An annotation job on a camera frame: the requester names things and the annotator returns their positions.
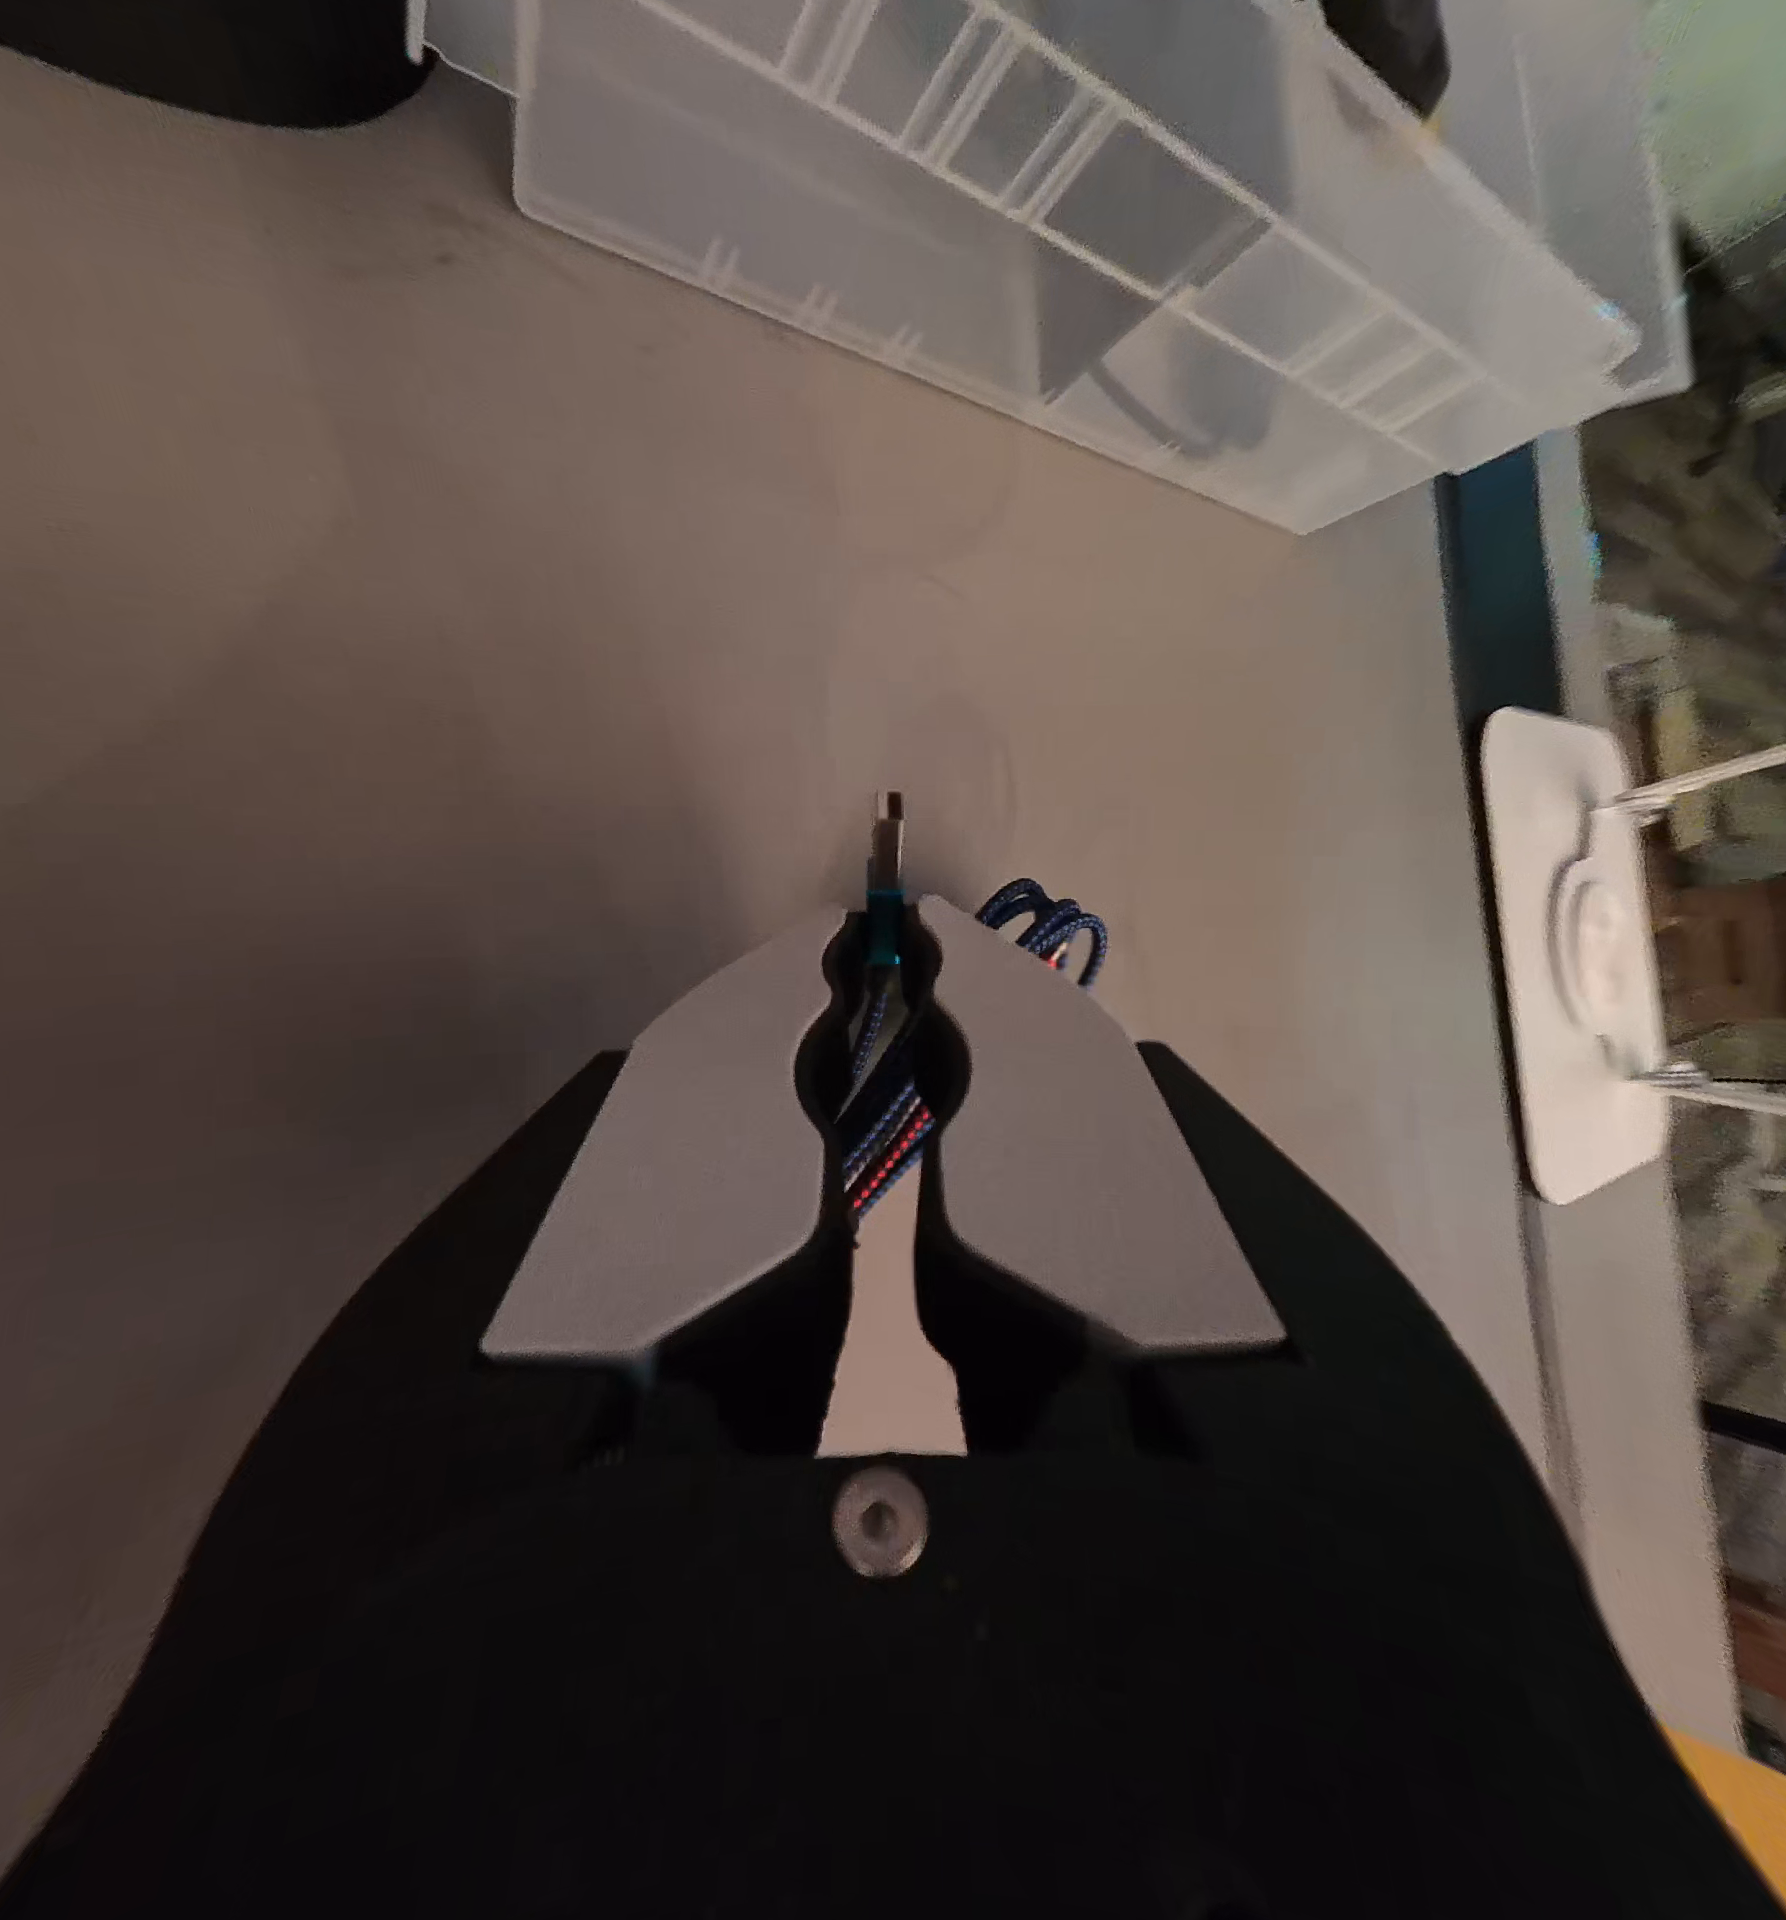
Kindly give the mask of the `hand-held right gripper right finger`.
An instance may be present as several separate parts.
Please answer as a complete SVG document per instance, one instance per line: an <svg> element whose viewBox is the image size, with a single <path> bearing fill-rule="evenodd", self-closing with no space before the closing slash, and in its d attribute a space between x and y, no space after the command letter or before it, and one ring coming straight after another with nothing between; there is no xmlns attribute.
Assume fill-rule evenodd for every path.
<svg viewBox="0 0 1786 1920"><path fill-rule="evenodd" d="M934 1005L968 1058L937 1134L956 1244L1143 1355L1256 1355L1284 1322L1120 1020L945 896Z"/></svg>

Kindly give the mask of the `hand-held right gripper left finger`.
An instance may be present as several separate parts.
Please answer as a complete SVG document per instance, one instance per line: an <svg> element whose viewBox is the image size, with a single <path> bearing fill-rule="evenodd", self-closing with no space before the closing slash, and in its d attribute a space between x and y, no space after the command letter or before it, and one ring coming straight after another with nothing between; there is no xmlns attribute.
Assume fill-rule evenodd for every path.
<svg viewBox="0 0 1786 1920"><path fill-rule="evenodd" d="M489 1361L642 1361L800 1254L827 1147L798 1061L846 907L817 904L650 1020L502 1297Z"/></svg>

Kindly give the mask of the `yellow plastic bin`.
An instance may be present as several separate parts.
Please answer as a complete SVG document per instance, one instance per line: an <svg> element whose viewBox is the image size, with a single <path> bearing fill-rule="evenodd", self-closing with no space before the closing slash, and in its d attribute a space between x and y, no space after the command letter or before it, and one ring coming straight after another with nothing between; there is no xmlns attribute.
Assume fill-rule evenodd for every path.
<svg viewBox="0 0 1786 1920"><path fill-rule="evenodd" d="M1786 1908L1786 1775L1679 1730L1664 1730L1664 1734Z"/></svg>

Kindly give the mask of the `clear plastic bin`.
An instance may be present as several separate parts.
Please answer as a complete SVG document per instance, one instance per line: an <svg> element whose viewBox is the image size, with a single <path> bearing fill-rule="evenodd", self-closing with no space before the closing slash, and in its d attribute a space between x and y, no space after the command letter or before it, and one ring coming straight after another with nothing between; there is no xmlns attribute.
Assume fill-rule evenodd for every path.
<svg viewBox="0 0 1786 1920"><path fill-rule="evenodd" d="M1640 4L1433 4L1413 107L1321 4L407 4L514 103L524 219L1290 535L1694 378ZM1265 219L1161 308L1281 378L1191 461L1042 401L1042 219L1195 174Z"/></svg>

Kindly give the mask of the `white stand base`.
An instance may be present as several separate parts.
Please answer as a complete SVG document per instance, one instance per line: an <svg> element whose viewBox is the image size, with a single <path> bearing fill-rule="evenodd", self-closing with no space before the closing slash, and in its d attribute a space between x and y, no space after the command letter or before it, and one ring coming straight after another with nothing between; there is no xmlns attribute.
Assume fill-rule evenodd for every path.
<svg viewBox="0 0 1786 1920"><path fill-rule="evenodd" d="M1661 1160L1671 1102L1786 1123L1786 1089L1671 1057L1640 829L1786 742L1635 783L1616 735L1527 709L1482 726L1487 871L1535 1192L1569 1206Z"/></svg>

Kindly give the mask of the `black office chair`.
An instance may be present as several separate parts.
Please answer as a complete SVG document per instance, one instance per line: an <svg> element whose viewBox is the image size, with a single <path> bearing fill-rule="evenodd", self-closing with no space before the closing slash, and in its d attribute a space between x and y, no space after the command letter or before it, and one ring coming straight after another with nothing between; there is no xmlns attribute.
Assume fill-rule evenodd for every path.
<svg viewBox="0 0 1786 1920"><path fill-rule="evenodd" d="M79 4L66 27L81 79L252 129L375 123L433 68L402 4Z"/></svg>

